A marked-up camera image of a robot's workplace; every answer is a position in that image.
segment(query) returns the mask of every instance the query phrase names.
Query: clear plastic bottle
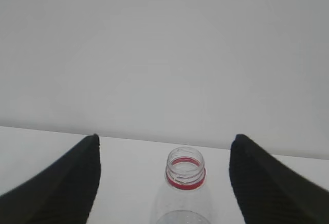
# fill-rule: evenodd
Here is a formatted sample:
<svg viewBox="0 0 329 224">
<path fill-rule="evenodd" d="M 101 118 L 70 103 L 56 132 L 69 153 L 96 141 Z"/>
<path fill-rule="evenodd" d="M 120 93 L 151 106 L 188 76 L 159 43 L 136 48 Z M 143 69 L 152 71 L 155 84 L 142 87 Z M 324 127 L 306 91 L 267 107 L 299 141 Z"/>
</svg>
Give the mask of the clear plastic bottle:
<svg viewBox="0 0 329 224">
<path fill-rule="evenodd" d="M 210 224 L 212 204 L 205 178 L 205 162 L 198 150 L 179 147 L 171 151 L 151 224 Z"/>
</svg>

